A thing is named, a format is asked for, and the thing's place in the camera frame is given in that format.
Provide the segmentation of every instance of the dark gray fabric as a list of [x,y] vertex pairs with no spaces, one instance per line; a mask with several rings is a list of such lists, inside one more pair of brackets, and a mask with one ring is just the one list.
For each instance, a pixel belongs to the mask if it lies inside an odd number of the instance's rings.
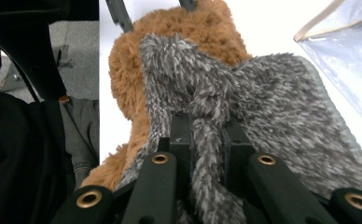
[[99,101],[70,98],[60,103],[65,133],[65,150],[71,154],[76,189],[99,165]]
[[[203,223],[246,223],[242,200],[219,180],[224,174],[221,129],[231,116],[255,149],[282,158],[313,192],[362,189],[362,150],[327,96],[315,68],[291,54],[256,57],[230,68],[180,39],[147,35],[140,46],[148,141],[121,178],[138,176],[146,155],[170,134],[172,113],[193,118],[196,144],[190,196]],[[179,223],[190,214],[179,203]]]

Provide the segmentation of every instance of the gray carpet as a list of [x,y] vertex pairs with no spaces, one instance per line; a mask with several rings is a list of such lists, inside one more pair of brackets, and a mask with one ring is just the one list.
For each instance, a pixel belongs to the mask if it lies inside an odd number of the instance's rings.
[[[59,71],[68,95],[99,99],[99,27],[98,21],[59,21],[49,27],[55,58],[62,51]],[[0,91],[32,102],[23,81],[15,83],[17,71],[7,56],[2,57],[2,64]]]

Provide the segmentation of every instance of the brown fluffy cloth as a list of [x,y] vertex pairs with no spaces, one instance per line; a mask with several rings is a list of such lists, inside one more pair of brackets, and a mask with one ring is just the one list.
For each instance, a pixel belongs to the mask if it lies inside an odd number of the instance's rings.
[[182,7],[153,11],[136,21],[132,32],[115,41],[109,57],[111,87],[123,115],[132,121],[132,133],[129,143],[119,146],[117,154],[110,154],[101,166],[92,170],[82,187],[99,185],[114,190],[122,172],[148,138],[149,117],[139,58],[140,41],[146,34],[179,33],[196,43],[199,50],[228,65],[251,58],[224,1],[198,0],[196,4],[193,12]]

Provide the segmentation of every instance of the white tabletop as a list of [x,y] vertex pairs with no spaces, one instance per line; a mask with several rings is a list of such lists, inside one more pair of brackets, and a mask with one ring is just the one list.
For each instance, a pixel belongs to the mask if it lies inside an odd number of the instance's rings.
[[[159,8],[179,6],[177,0],[125,0],[132,21]],[[330,0],[227,0],[237,30],[242,35],[247,51],[254,56],[277,52],[293,52],[309,57],[294,42],[293,36],[307,21],[320,12]],[[100,160],[108,153],[116,153],[118,145],[129,141],[131,123],[119,111],[112,97],[108,75],[108,56],[114,40],[122,34],[112,22],[105,0],[100,0]],[[341,93],[321,75],[333,103],[362,147],[362,118]]]

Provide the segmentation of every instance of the chair leg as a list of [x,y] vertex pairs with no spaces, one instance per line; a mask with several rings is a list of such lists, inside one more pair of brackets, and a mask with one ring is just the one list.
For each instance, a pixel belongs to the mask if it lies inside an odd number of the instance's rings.
[[42,99],[58,100],[66,95],[53,57],[47,24],[29,24],[0,31],[0,47],[23,70]]

